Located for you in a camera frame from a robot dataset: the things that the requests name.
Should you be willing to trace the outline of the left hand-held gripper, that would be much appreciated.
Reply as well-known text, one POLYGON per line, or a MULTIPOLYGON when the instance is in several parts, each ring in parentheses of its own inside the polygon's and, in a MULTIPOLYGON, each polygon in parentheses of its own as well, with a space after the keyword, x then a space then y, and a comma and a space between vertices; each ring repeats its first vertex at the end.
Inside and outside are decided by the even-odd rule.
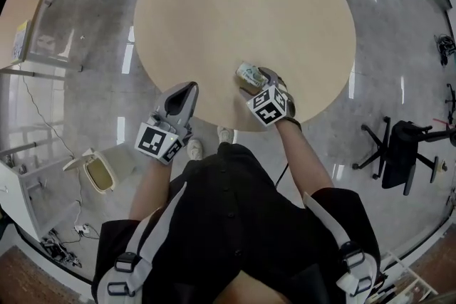
POLYGON ((163 164, 170 164, 192 136, 190 118, 199 95, 196 82, 179 83, 158 98, 155 111, 142 122, 135 149, 163 164))

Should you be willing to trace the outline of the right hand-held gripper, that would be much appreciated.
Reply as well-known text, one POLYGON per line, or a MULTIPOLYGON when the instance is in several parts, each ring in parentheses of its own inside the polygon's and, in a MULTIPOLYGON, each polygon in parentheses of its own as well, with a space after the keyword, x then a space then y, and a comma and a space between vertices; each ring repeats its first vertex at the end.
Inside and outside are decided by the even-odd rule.
POLYGON ((264 90, 243 79, 237 79, 241 95, 250 97, 247 100, 249 110, 265 127, 269 127, 280 120, 288 120, 296 124, 294 99, 288 93, 284 81, 269 68, 259 67, 259 71, 267 79, 267 84, 270 85, 264 90))

